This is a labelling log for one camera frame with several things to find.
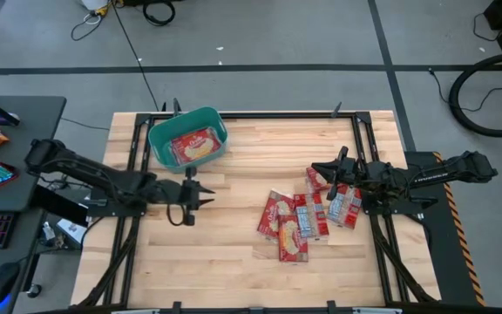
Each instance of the teal bin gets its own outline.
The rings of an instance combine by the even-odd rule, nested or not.
[[[172,140],[187,133],[211,126],[216,130],[220,148],[207,156],[194,160],[185,165],[179,165],[173,156],[171,145]],[[183,113],[177,117],[168,119],[153,126],[148,134],[148,141],[153,148],[154,156],[160,164],[169,171],[180,174],[187,167],[197,167],[207,161],[216,159],[224,154],[227,143],[227,130],[220,114],[211,107],[202,107],[189,113]]]

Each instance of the wooden tabletop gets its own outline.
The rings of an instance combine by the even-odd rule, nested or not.
[[[135,115],[115,113],[106,165],[126,168]],[[381,160],[407,167],[393,112],[372,111],[371,117]],[[336,300],[338,306],[383,305],[366,215],[360,214],[354,230],[329,223],[328,239],[309,241],[308,263],[279,262],[277,244],[256,232],[271,188],[290,195],[306,192],[305,167],[311,162],[333,160],[341,146],[356,156],[349,120],[228,119],[225,124],[227,152],[199,167],[197,180],[216,195],[196,212],[195,226],[170,225],[164,206],[156,205],[141,220],[129,307],[171,308],[174,301],[189,308],[317,307],[328,300]],[[367,143],[363,128],[362,136]],[[135,169],[140,168],[141,155]],[[152,155],[149,170],[159,178],[181,181]],[[180,215],[175,213],[173,219]],[[399,215],[394,221],[404,264],[430,295],[439,298],[422,226]],[[88,295],[107,268],[115,226],[116,218],[105,218],[86,236],[72,304]],[[388,260],[387,265],[397,299]],[[115,301],[123,270],[118,274]]]

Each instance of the desk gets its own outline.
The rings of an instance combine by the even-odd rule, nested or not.
[[[10,141],[0,146],[0,161],[15,166],[19,176],[0,188],[0,211],[21,212],[17,217],[17,224],[7,249],[0,249],[1,265],[30,255],[36,247],[35,240],[44,218],[44,211],[41,208],[28,208],[34,187],[37,185],[37,178],[25,173],[24,157],[29,152],[33,139],[53,138],[65,106],[65,98],[0,96],[0,106],[8,112],[18,114],[21,118],[19,126],[1,127]],[[26,264],[22,262],[17,282],[9,300],[0,307],[0,313],[12,311],[17,295],[23,288]]]
[[[392,111],[370,114],[381,160],[406,167]],[[114,115],[106,165],[126,168],[135,116]],[[309,242],[308,263],[280,263],[278,246],[256,232],[271,188],[288,194],[305,192],[305,167],[312,161],[333,160],[342,145],[356,157],[351,123],[343,119],[225,119],[225,123],[226,154],[199,167],[197,180],[216,195],[214,202],[196,212],[196,225],[170,225],[164,206],[150,206],[141,219],[129,308],[171,308],[174,301],[181,301],[184,308],[324,307],[327,300],[336,300],[339,306],[383,305],[366,215],[360,215],[355,230],[330,224],[328,240]],[[362,138],[367,143],[364,130]],[[142,135],[139,149],[144,140]],[[140,168],[141,156],[135,169]],[[152,155],[149,169],[160,178],[181,180]],[[394,221],[404,264],[429,294],[439,298],[423,228],[401,216]],[[72,304],[88,295],[107,268],[115,226],[116,218],[105,218],[85,238]],[[397,299],[394,271],[387,265]],[[116,283],[122,276],[119,270]]]

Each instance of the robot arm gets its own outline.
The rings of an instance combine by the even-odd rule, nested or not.
[[[196,169],[189,168],[180,185],[171,180],[156,180],[156,174],[139,171],[122,171],[89,160],[67,149],[58,140],[33,140],[25,158],[27,172],[40,175],[52,172],[67,174],[72,178],[101,188],[113,201],[127,207],[140,204],[177,204],[185,207],[183,222],[194,225],[192,210],[211,200],[199,200],[199,193],[213,193],[191,178]]]
[[[348,148],[342,147],[338,158],[331,162],[314,162],[311,167],[333,187],[329,200],[334,199],[337,185],[345,183],[360,188],[367,195],[374,195],[385,206],[399,196],[409,197],[415,188],[442,184],[448,181],[486,183],[497,175],[489,160],[478,152],[464,152],[434,165],[420,169],[394,168],[390,163],[372,161],[364,163],[347,157]]]

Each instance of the black metal frame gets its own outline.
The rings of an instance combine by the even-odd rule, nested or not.
[[[146,129],[146,139],[148,138],[148,132],[150,128],[155,124],[157,120],[160,119],[170,119],[176,115],[176,113],[166,113],[166,108],[163,107],[163,113],[139,113],[137,114],[135,120],[135,127],[133,130],[131,151],[129,154],[129,161],[127,163],[127,169],[134,169],[135,159],[137,156],[139,138],[142,126],[147,124]],[[354,141],[356,143],[357,154],[360,160],[365,164],[367,162],[366,155],[363,150],[363,141],[360,131],[360,124],[365,125],[365,130],[368,138],[368,145],[370,150],[370,155],[372,160],[379,160],[377,144],[375,142],[375,134],[373,132],[373,126],[371,125],[371,118],[369,112],[356,112],[356,113],[339,113],[339,112],[257,112],[257,113],[220,113],[223,119],[350,119],[352,124],[352,129],[354,132]],[[141,171],[148,170],[148,163],[150,160],[150,144],[148,140],[145,142],[143,149],[143,159],[141,163]],[[383,231],[379,225],[378,215],[370,214],[370,224],[371,231],[373,234],[377,265],[379,268],[379,275],[381,279],[381,288],[384,297],[384,308],[351,308],[351,307],[337,307],[334,301],[328,301],[327,307],[316,307],[316,308],[244,308],[244,309],[181,309],[181,302],[174,302],[171,309],[159,309],[160,313],[386,313],[386,311],[392,311],[391,309],[404,309],[406,312],[415,313],[440,313],[443,311],[454,311],[454,312],[467,312],[467,313],[492,313],[492,312],[502,312],[502,309],[489,308],[489,307],[466,307],[466,306],[456,306],[448,304],[436,304],[433,303],[433,299],[424,293],[421,286],[419,286],[415,278],[406,269],[400,260],[400,253],[397,245],[396,232],[394,229],[394,224],[390,214],[383,216],[385,221],[385,226],[387,229],[387,239],[383,235]],[[132,266],[135,257],[137,234],[139,232],[140,217],[133,217],[131,229],[129,231],[129,236],[125,239],[125,243],[121,245],[123,232],[125,229],[125,218],[120,217],[118,219],[118,227],[116,228],[116,234],[114,237],[112,256],[110,260],[111,268],[108,269],[100,280],[101,282],[107,283],[104,285],[104,302],[103,305],[93,306],[95,302],[93,300],[89,303],[79,304],[80,306],[74,307],[76,312],[90,312],[90,313],[110,313],[112,309],[116,311],[126,310],[127,302],[129,299],[129,290],[132,280]],[[390,280],[389,273],[387,270],[385,256],[387,256],[395,267],[397,274],[398,290],[400,294],[401,302],[396,302],[392,298],[390,290]],[[123,259],[126,258],[125,262],[125,274],[123,276],[123,282],[121,284],[121,297],[118,304],[112,304],[112,294],[113,294],[113,276],[110,280],[110,275],[115,273],[115,270],[122,263]],[[414,296],[420,302],[419,304],[410,303],[409,291],[412,291]],[[68,313],[68,311],[55,311],[55,313],[63,312]]]
[[[139,148],[139,138],[140,138],[140,133],[142,126],[144,124],[147,124],[147,129],[146,129],[146,138],[148,137],[148,133],[150,132],[151,127],[155,124],[157,120],[161,119],[170,119],[173,116],[176,115],[176,113],[167,113],[165,112],[166,108],[163,106],[162,107],[162,113],[138,113],[137,117],[135,119],[135,127],[133,130],[133,135],[132,135],[132,144],[131,144],[131,151],[129,153],[129,161],[127,163],[127,169],[133,170],[134,169],[134,164],[135,164],[135,159],[137,156],[137,151]],[[360,131],[360,123],[365,125],[365,130],[367,133],[368,137],[368,142],[369,142],[369,148],[370,148],[370,154],[371,158],[373,160],[379,160],[379,155],[377,151],[377,144],[375,142],[375,134],[373,133],[373,126],[371,125],[371,117],[369,112],[348,112],[348,113],[333,113],[333,112],[292,112],[292,113],[285,113],[285,112],[256,112],[256,113],[220,113],[220,116],[223,119],[349,119],[352,125],[353,133],[354,133],[354,141],[356,144],[357,148],[357,155],[359,158],[367,162],[366,160],[366,155],[363,150],[363,141],[361,137],[361,131]],[[142,164],[140,171],[148,171],[148,163],[150,160],[150,144],[148,140],[145,141],[144,149],[143,149],[143,157],[142,157]],[[397,245],[397,238],[396,238],[396,233],[394,230],[394,224],[392,222],[392,217],[390,215],[384,217],[385,220],[385,225],[387,228],[387,236],[389,237],[390,241],[390,246],[393,249],[393,252],[400,257],[399,251],[398,251],[398,245]],[[113,246],[112,246],[112,256],[110,259],[110,264],[117,258],[119,248],[123,239],[123,233],[125,229],[125,218],[120,217],[118,218],[118,226],[116,228],[116,233],[114,236],[114,241],[113,241]],[[373,230],[373,235],[375,237],[376,230],[374,228],[377,228],[380,230],[377,216],[376,215],[371,215],[370,216],[370,222]],[[134,229],[135,235],[139,231],[139,223],[140,223],[140,218],[134,217],[132,219],[132,226],[131,228]],[[135,256],[135,249],[136,246],[133,246],[133,248],[129,251],[126,257],[126,264],[125,264],[125,274],[123,277],[123,282],[121,285],[121,298],[120,298],[120,304],[126,306],[129,298],[129,287],[131,285],[131,279],[132,279],[132,263],[134,261],[134,256]],[[376,259],[377,259],[377,264],[379,268],[379,273],[381,277],[381,285],[382,285],[382,290],[383,290],[383,296],[384,296],[384,301],[386,304],[389,304],[393,302],[391,291],[390,291],[390,280],[389,280],[389,274],[386,266],[386,262],[384,260],[384,252],[383,250],[377,245],[377,242],[375,242],[375,250],[376,250]],[[397,271],[397,280],[398,280],[398,287],[400,291],[400,299],[403,302],[409,302],[409,297],[408,297],[408,290],[406,287],[406,284],[404,283],[404,280],[400,276],[399,272]],[[112,294],[113,294],[113,285],[114,282],[111,282],[111,284],[108,285],[108,287],[105,290],[104,294],[104,302],[103,304],[110,304],[112,302]],[[324,311],[324,308],[317,308],[315,309],[316,311]]]

